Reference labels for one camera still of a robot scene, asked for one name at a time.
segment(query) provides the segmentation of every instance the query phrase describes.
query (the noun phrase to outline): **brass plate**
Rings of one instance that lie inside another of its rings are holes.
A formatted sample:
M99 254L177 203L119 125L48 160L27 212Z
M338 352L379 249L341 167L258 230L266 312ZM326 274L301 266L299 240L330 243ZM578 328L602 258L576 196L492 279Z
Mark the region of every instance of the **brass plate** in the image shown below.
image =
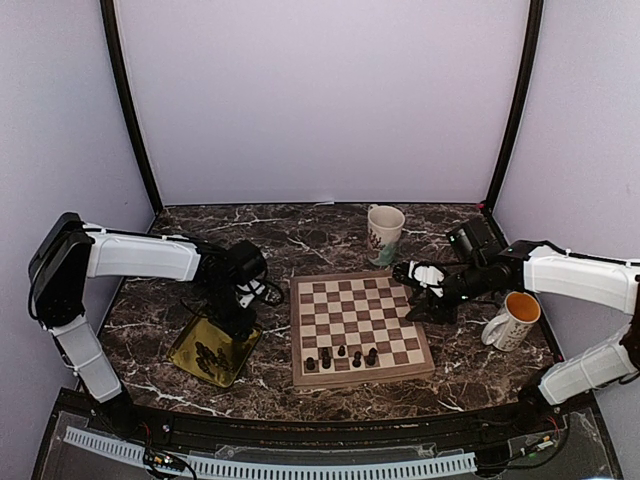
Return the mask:
M182 370L227 388L235 381L261 335L262 328L256 325L248 340L234 341L207 317L194 315L167 357Z

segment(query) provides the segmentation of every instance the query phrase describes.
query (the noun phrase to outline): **robotic arm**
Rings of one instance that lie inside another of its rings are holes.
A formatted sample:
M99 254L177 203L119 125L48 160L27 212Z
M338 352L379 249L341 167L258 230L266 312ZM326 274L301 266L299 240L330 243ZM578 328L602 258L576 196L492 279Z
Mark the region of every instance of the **robotic arm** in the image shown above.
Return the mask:
M246 240L224 249L180 235L107 230L65 213L29 263L29 312L53 335L63 360L99 404L130 410L128 393L87 322L85 279L117 275L199 282L210 321L244 341L256 320L251 301L273 303L266 300L273 285L266 274L260 250Z
M459 304L505 289L557 293L600 303L633 315L631 324L582 355L551 367L536 380L535 388L523 389L520 399L557 405L612 381L636 378L640 369L640 263L575 254L550 242L521 240L500 251L479 219L463 224L448 237L461 262L471 266L455 274L427 262L400 264L394 269L396 280L414 289L415 306L408 320L453 323Z

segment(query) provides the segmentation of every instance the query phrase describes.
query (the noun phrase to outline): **white wall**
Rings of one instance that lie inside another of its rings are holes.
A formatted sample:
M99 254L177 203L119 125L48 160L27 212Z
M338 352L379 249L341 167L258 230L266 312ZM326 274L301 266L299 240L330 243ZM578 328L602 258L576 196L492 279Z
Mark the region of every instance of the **white wall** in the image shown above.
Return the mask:
M514 157L496 216L510 240L640 257L640 3L547 2ZM565 355L629 321L545 296ZM640 381L598 394L627 478L639 478Z
M64 211L145 229L152 212L117 99L98 1L0 2L0 465L30 478L61 386L50 336L27 315L27 265ZM97 326L115 281L90 282Z
M486 194L527 0L116 3L165 203Z

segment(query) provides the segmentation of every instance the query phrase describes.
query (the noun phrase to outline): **wooden chessboard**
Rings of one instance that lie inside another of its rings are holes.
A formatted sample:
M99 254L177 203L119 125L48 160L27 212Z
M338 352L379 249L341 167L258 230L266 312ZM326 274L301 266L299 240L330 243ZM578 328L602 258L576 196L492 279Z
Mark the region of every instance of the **wooden chessboard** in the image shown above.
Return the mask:
M431 376L435 367L424 329L404 319L409 295L388 271L293 277L294 386L346 387ZM347 350L343 357L341 345ZM328 369L322 367L324 347L332 357ZM378 356L367 365L371 348ZM357 368L352 363L356 351L362 353ZM313 370L307 368L308 357L316 360Z

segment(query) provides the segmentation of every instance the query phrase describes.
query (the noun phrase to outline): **coffee mug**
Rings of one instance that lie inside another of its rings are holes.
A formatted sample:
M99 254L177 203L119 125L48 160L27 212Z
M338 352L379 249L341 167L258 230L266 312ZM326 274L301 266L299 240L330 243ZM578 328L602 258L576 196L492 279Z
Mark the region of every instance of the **coffee mug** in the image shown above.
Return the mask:
M540 304L528 293L511 292L498 315L482 332L482 343L510 352L518 347L540 318Z
M367 259L378 267L391 265L404 226L404 214L387 205L369 207Z

